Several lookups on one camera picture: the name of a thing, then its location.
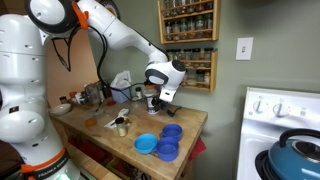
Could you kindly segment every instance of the spice rack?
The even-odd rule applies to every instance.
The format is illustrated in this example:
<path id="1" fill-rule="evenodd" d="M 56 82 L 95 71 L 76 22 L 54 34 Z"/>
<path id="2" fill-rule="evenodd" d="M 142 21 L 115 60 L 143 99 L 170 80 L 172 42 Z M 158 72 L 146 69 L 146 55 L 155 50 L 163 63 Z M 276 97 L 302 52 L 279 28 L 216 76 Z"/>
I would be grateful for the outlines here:
<path id="1" fill-rule="evenodd" d="M 165 0 L 159 0 L 158 1 L 158 16 L 159 16 L 159 27 L 160 27 L 160 40 L 161 44 L 170 44 L 170 43 L 181 43 L 181 42 L 199 42 L 199 41 L 210 41 L 210 40 L 217 40 L 219 38 L 219 19 L 220 19 L 220 0 L 200 0 L 199 2 L 194 2 L 191 4 L 166 8 Z M 204 9 L 200 12 L 192 12 L 192 13 L 184 13 L 184 14 L 177 14 L 175 16 L 165 16 L 166 12 L 179 10 L 181 8 L 189 8 L 197 5 L 205 5 L 207 3 L 213 4 L 212 9 Z M 178 32 L 178 33 L 168 33 L 166 32 L 166 23 L 173 22 L 176 20 L 180 20 L 182 18 L 196 18 L 196 16 L 199 15 L 206 15 L 211 14 L 212 19 L 212 28 L 209 29 L 201 29 L 201 30 L 187 30 L 184 32 Z M 197 33 L 203 33 L 206 34 L 206 36 L 198 38 L 182 38 L 182 39 L 170 39 L 170 37 L 180 37 L 184 36 L 184 34 L 197 34 Z"/>
<path id="2" fill-rule="evenodd" d="M 208 60 L 180 60 L 184 64 L 190 64 L 190 63 L 211 63 L 210 67 L 197 67 L 194 68 L 193 66 L 185 66 L 185 68 L 192 69 L 192 70 L 205 70 L 210 72 L 210 80 L 209 82 L 192 82 L 195 85 L 190 85 L 190 81 L 183 80 L 180 84 L 180 88 L 189 88 L 189 89 L 195 89 L 195 90 L 205 90 L 213 92 L 216 88 L 216 75 L 217 75 L 217 57 L 218 57 L 218 51 L 214 51 L 211 53 L 211 61 Z"/>

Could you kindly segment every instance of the white stove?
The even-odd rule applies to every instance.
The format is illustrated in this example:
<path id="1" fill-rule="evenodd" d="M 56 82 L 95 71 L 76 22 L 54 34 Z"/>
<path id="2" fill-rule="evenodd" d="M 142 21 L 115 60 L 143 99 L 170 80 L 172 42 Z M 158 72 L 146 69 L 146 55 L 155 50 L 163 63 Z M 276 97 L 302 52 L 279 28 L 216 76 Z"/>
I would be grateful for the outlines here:
<path id="1" fill-rule="evenodd" d="M 255 167 L 256 156 L 269 150 L 284 131 L 293 128 L 320 131 L 320 94 L 248 87 L 237 180 L 261 180 Z M 294 138 L 320 144 L 316 138 Z"/>

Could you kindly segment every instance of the wooden cabinet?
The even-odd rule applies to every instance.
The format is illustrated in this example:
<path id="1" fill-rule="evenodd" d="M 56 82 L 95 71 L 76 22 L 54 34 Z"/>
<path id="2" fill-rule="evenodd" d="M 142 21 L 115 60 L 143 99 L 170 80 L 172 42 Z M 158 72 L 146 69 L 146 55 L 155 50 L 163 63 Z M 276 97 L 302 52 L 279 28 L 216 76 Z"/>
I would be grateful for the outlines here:
<path id="1" fill-rule="evenodd" d="M 191 80 L 190 77 L 188 77 L 190 75 L 186 73 L 186 78 L 182 81 L 180 87 L 213 92 L 216 87 L 217 56 L 218 56 L 218 51 L 214 51 L 211 53 L 211 61 L 210 60 L 181 60 L 181 62 L 185 64 L 185 67 L 187 70 L 191 70 L 191 71 L 203 70 L 204 72 L 209 73 L 209 77 L 204 77 L 205 82 L 200 82 L 197 80 L 197 78 L 195 78 L 195 80 Z M 192 66 L 192 63 L 203 63 L 203 64 L 210 63 L 210 66 L 195 68 L 194 66 Z"/>
<path id="2" fill-rule="evenodd" d="M 192 4 L 180 5 L 176 7 L 167 8 L 166 0 L 158 1 L 158 16 L 159 16 L 159 27 L 160 27 L 160 38 L 162 44 L 170 44 L 170 43 L 181 43 L 181 42 L 199 42 L 199 41 L 208 41 L 208 40 L 217 40 L 219 38 L 219 16 L 220 16 L 220 0 L 199 0 L 198 2 L 194 2 Z M 196 11 L 192 13 L 177 13 L 176 15 L 171 15 L 170 12 L 180 11 L 181 9 L 193 8 L 197 6 L 209 7 L 204 8 L 202 11 Z M 183 32 L 171 32 L 166 30 L 166 26 L 175 22 L 182 22 L 182 20 L 186 20 L 187 22 L 190 19 L 196 21 L 196 18 L 201 16 L 205 21 L 205 18 L 209 18 L 212 20 L 212 28 L 204 27 L 201 30 L 196 30 L 197 28 L 190 28 L 187 31 Z"/>

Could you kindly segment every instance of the light switch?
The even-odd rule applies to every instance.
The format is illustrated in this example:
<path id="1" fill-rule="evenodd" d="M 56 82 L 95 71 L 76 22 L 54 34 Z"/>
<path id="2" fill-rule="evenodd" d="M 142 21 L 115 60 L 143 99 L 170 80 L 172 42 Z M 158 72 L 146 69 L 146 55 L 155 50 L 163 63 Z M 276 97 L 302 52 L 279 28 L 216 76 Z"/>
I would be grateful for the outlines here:
<path id="1" fill-rule="evenodd" d="M 238 38 L 236 60 L 250 60 L 253 37 Z"/>

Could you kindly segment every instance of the wooden table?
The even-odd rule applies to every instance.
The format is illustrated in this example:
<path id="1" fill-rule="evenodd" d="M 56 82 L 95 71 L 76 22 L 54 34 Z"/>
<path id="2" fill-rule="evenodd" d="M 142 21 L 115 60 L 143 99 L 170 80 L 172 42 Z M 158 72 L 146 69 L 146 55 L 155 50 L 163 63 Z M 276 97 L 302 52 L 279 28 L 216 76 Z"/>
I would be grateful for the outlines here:
<path id="1" fill-rule="evenodd" d="M 65 128 L 80 133 L 91 142 L 149 174 L 154 179 L 180 178 L 207 120 L 206 112 L 188 108 L 178 110 L 174 117 L 168 116 L 162 110 L 151 115 L 147 112 L 145 102 L 126 102 L 114 106 L 104 105 L 103 108 L 105 109 L 103 118 L 98 119 L 98 123 L 89 128 L 84 125 L 85 120 L 90 118 L 87 112 L 88 108 L 80 105 L 74 105 L 69 113 L 52 117 L 52 120 L 61 123 Z M 125 137 L 120 137 L 116 128 L 104 127 L 105 124 L 117 117 L 122 108 L 130 109 L 128 118 L 132 121 Z M 183 129 L 183 136 L 179 142 L 179 155 L 174 161 L 164 162 L 155 155 L 142 155 L 134 149 L 133 142 L 139 135 L 152 133 L 159 138 L 162 128 L 171 123 L 179 124 Z"/>

